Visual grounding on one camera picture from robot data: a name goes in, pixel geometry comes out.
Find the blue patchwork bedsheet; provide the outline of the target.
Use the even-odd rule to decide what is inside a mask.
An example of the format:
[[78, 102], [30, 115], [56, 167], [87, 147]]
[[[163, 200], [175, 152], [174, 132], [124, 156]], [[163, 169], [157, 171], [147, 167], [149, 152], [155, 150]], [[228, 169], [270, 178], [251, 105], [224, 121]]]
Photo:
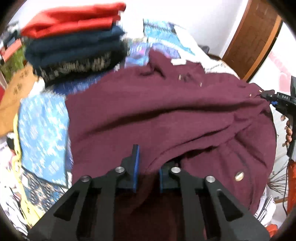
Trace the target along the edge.
[[[126, 57], [107, 72], [144, 66], [151, 50], [180, 60], [197, 60], [208, 53], [180, 26], [163, 21], [142, 20], [139, 32], [124, 34], [121, 41]], [[15, 173], [21, 188], [21, 210], [29, 225], [34, 225], [71, 186], [73, 157], [66, 96], [88, 89], [107, 72], [45, 86], [44, 93], [22, 100], [14, 118]]]

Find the red folded garment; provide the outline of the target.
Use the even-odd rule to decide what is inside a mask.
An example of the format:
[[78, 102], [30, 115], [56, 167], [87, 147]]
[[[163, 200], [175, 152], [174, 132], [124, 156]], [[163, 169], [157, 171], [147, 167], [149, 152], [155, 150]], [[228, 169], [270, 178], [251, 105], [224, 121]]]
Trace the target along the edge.
[[21, 35], [41, 39], [79, 31], [109, 30], [120, 20], [119, 12], [125, 9], [125, 3], [46, 9], [21, 29]]

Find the black patterned folded garment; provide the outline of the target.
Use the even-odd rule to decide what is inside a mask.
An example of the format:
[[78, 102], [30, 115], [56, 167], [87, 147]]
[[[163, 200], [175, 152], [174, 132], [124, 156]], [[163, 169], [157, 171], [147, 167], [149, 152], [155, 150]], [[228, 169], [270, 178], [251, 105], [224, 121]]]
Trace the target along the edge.
[[100, 56], [72, 62], [63, 62], [49, 67], [36, 67], [34, 75], [43, 78], [45, 86], [84, 79], [91, 75], [114, 69], [126, 57], [126, 51], [112, 51]]

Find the cardboard box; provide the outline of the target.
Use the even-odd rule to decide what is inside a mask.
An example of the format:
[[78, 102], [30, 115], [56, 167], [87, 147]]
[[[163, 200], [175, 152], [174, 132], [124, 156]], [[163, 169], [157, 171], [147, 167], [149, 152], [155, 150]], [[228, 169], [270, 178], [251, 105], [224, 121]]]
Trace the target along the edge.
[[30, 64], [13, 75], [1, 99], [1, 137], [13, 131], [13, 119], [19, 111], [20, 101], [28, 96], [38, 79]]

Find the navy folded garment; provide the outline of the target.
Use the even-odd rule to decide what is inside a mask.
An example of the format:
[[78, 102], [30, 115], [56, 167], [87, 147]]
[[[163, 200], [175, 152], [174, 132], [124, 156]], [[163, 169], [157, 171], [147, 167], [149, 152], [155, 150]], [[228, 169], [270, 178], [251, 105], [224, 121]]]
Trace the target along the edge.
[[123, 49], [119, 26], [110, 30], [81, 31], [72, 34], [31, 39], [26, 45], [25, 59], [35, 68], [69, 62]]

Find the wooden door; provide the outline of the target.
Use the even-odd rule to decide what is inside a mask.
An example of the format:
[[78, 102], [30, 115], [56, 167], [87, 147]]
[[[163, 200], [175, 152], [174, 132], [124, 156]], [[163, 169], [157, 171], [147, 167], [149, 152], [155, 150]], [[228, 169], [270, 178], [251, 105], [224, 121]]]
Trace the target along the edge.
[[222, 60], [249, 82], [270, 53], [282, 23], [269, 1], [248, 1]]

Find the white sliding wardrobe door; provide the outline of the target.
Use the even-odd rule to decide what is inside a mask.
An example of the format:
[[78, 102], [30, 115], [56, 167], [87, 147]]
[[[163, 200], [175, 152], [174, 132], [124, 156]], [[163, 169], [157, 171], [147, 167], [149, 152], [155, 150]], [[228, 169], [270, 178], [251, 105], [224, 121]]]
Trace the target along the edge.
[[[290, 95], [291, 77], [295, 77], [295, 37], [290, 28], [283, 23], [269, 54], [259, 70], [251, 78], [251, 84], [256, 84], [262, 91], [274, 90]], [[270, 163], [286, 156], [285, 121], [282, 114], [269, 106], [264, 112], [264, 119], [260, 122], [263, 130], [263, 147], [269, 151]]]

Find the maroon garment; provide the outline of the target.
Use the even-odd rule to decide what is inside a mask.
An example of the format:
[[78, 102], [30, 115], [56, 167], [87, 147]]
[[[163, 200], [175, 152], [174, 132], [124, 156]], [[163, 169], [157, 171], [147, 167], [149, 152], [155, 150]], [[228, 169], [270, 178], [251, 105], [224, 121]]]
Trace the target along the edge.
[[276, 149], [273, 115], [260, 94], [256, 84], [206, 73], [199, 63], [175, 66], [151, 51], [146, 66], [109, 73], [67, 97], [73, 181], [105, 175], [139, 145], [137, 190], [116, 193], [115, 240], [185, 239], [181, 191], [160, 189], [165, 164], [219, 181], [227, 223], [240, 217], [228, 193], [254, 215]]

